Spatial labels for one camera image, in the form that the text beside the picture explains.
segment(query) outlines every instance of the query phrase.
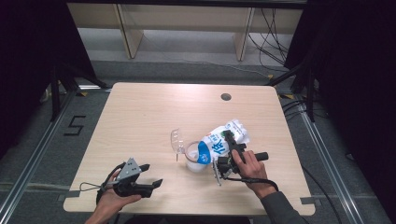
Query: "table top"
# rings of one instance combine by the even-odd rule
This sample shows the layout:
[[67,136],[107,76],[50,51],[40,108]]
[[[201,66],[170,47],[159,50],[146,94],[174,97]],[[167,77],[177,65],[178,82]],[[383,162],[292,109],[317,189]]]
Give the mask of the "table top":
[[[231,100],[222,100],[223,93],[230,94]],[[82,182],[102,184],[114,167],[133,157],[139,165],[150,164],[138,184],[161,178],[163,183],[150,198],[128,204],[121,212],[265,215],[259,199],[244,183],[223,180],[219,187],[210,166],[193,173],[184,156],[176,161],[171,147],[170,134],[176,128],[182,131],[184,143],[189,143],[232,119],[239,119],[248,131],[247,150],[268,152],[268,177],[294,209],[301,215],[313,215],[315,206],[300,201],[311,194],[276,91],[263,86],[115,84],[70,190],[78,190]],[[67,198],[64,209],[91,212],[95,197],[96,190],[83,191],[77,198]]]

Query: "gray floor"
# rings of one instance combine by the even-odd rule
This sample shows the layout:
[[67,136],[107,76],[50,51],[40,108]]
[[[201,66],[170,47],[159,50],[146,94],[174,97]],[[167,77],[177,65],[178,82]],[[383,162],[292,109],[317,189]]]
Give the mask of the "gray floor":
[[[97,76],[107,84],[131,81],[262,85],[268,81],[269,75],[282,74],[260,67],[259,52],[251,42],[245,60],[238,62],[232,35],[227,33],[146,31],[146,37],[133,60],[126,59],[119,31],[80,29],[80,33]],[[261,37],[254,35],[254,38],[260,41]],[[279,39],[288,46],[291,36],[280,35]],[[283,69],[268,58],[262,57],[262,61],[271,68]],[[277,91],[288,92],[291,82],[292,78],[279,84]],[[85,213],[65,212],[63,196],[73,181],[108,95],[109,92],[99,91],[89,92],[84,97],[74,97],[8,223],[82,223],[89,216]],[[284,105],[291,100],[280,101]],[[390,223],[359,167],[345,157],[347,149],[320,102],[315,103],[315,109],[316,125],[364,223]],[[10,187],[18,180],[24,165],[50,124],[50,110],[50,102],[44,102],[37,108],[20,137],[20,142],[0,161],[0,201],[7,197]],[[65,133],[76,131],[68,128],[68,125],[73,116],[78,115],[86,116],[85,119],[76,120],[77,124],[84,125],[81,134],[64,136]],[[286,119],[301,164],[327,192],[342,223],[349,223],[303,118],[297,115],[286,116]],[[305,219],[309,223],[337,223],[324,192],[309,175],[305,174],[305,178],[316,200],[317,209],[312,217]],[[119,223],[128,217],[121,215]],[[254,223],[269,222],[265,217],[254,217]]]

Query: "cable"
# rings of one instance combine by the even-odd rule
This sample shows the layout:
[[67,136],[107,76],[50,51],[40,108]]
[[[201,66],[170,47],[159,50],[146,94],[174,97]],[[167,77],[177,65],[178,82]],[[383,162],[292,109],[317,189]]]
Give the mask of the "cable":
[[319,184],[319,182],[314,178],[314,176],[309,173],[309,171],[302,165],[301,166],[303,168],[303,170],[312,178],[312,180],[318,185],[318,187],[320,188],[320,190],[323,192],[324,196],[326,196],[327,200],[330,203],[330,206],[332,207],[332,210],[335,213],[335,216],[337,217],[338,223],[342,223],[340,215],[338,214],[337,210],[335,209],[334,204],[332,203],[332,200],[330,199],[329,195],[326,193],[326,191],[324,190],[324,188]]
[[99,189],[100,189],[102,192],[105,192],[105,191],[106,191],[106,184],[107,184],[108,180],[111,178],[111,176],[113,176],[113,174],[116,173],[116,171],[117,171],[118,169],[122,169],[122,167],[124,167],[125,163],[126,163],[126,162],[123,162],[123,163],[121,163],[120,165],[116,166],[116,168],[114,168],[114,169],[111,171],[111,173],[108,174],[108,176],[107,176],[105,182],[103,182],[102,185],[99,187]]
[[272,17],[273,20],[272,20],[271,25],[270,25],[270,23],[268,22],[267,18],[265,17],[264,11],[262,9],[262,16],[264,17],[265,23],[267,24],[267,27],[268,27],[267,37],[268,37],[269,34],[271,34],[271,36],[273,37],[273,39],[277,43],[277,47],[275,47],[274,45],[270,44],[267,41],[267,37],[264,38],[264,43],[267,42],[270,46],[272,46],[275,49],[279,50],[279,53],[280,53],[280,55],[281,55],[281,57],[283,59],[283,62],[282,62],[282,64],[283,64],[285,62],[285,60],[286,60],[286,57],[284,55],[284,52],[286,52],[286,51],[283,50],[282,48],[284,48],[284,49],[287,49],[287,48],[284,47],[282,44],[280,44],[279,39],[277,38],[275,15],[276,15],[276,9],[273,8],[273,17]]
[[288,115],[285,115],[285,117],[288,117],[288,116],[292,115],[292,117],[286,119],[286,121],[289,121],[289,120],[295,118],[297,115],[303,114],[304,112],[306,112],[306,110],[303,110],[303,111],[296,111],[296,112],[290,113],[290,114],[288,114]]
[[266,69],[269,69],[269,70],[273,70],[273,71],[277,71],[277,72],[287,72],[287,71],[283,71],[283,70],[269,68],[269,67],[265,66],[264,64],[262,64],[262,51],[261,50],[259,52],[259,60],[260,60],[260,64],[262,65],[263,68],[266,68]]
[[276,184],[274,181],[269,180],[269,179],[245,178],[245,177],[242,177],[242,178],[230,178],[230,177],[226,177],[226,178],[223,178],[223,179],[225,179],[225,180],[232,180],[232,181],[241,181],[241,182],[248,183],[248,184],[253,184],[253,183],[265,183],[265,184],[269,184],[269,185],[271,185],[272,187],[274,187],[274,189],[275,189],[276,191],[279,191],[279,188],[277,187],[277,184]]
[[293,102],[290,102],[288,104],[282,105],[282,108],[284,108],[284,107],[286,107],[288,105],[292,105],[292,104],[296,104],[296,103],[303,103],[303,102],[304,102],[304,100],[293,101]]
[[171,58],[171,57],[166,56],[166,55],[161,51],[161,48],[158,47],[153,41],[151,41],[150,39],[148,39],[148,38],[146,37],[146,35],[143,35],[143,37],[146,38],[147,41],[148,41],[149,43],[152,44],[152,46],[154,46],[156,49],[158,49],[159,52],[161,53],[161,55],[162,55],[164,58],[170,59],[171,61],[176,61],[176,62],[177,62],[177,61],[182,61],[182,62],[186,62],[186,63],[208,63],[208,64],[214,64],[214,65],[216,65],[216,66],[230,67],[230,68],[235,69],[235,70],[238,70],[238,71],[248,72],[248,73],[255,73],[255,74],[258,74],[258,75],[260,75],[260,76],[269,78],[267,75],[262,74],[262,73],[260,73],[260,72],[253,71],[253,70],[241,69],[241,68],[237,68],[237,67],[234,67],[234,66],[231,66],[231,65],[228,65],[228,64],[210,63],[210,62],[205,62],[205,61],[196,62],[196,61],[190,61],[190,60],[185,60],[185,59]]
[[305,101],[302,101],[302,102],[300,102],[300,103],[298,103],[298,104],[295,104],[295,105],[291,105],[291,106],[289,106],[288,108],[286,108],[285,110],[283,110],[283,113],[284,113],[285,116],[286,116],[286,112],[288,112],[290,109],[292,109],[293,107],[295,107],[295,106],[297,106],[297,105],[303,105],[303,104],[305,104]]
[[309,222],[304,217],[302,217],[302,218],[303,218],[305,223],[309,224]]
[[[90,188],[90,189],[82,189],[81,187],[82,187],[82,185],[90,185],[90,186],[94,186],[94,188]],[[88,190],[92,190],[92,189],[99,189],[100,188],[100,186],[99,185],[94,185],[94,184],[91,184],[91,183],[88,183],[88,182],[82,182],[81,184],[79,184],[79,191],[88,191]]]
[[[9,191],[13,185],[14,185],[14,183],[10,183],[10,182],[0,182],[0,191],[2,191],[2,190]],[[66,190],[66,191],[69,191],[70,186],[29,183],[26,186],[26,190],[59,190],[59,191]]]
[[263,44],[265,43],[265,40],[264,40],[264,43],[260,46],[259,44],[256,43],[256,41],[253,40],[253,38],[251,37],[251,35],[248,35],[248,37],[250,38],[250,40],[253,42],[253,44],[256,46],[256,48],[257,48],[259,51],[261,51],[262,53],[265,53],[268,57],[272,58],[272,59],[273,59],[274,61],[276,61],[277,63],[280,63],[280,64],[283,63],[283,62],[282,62],[280,59],[278,59],[274,54],[268,52],[267,50],[265,50],[265,49],[263,48]]

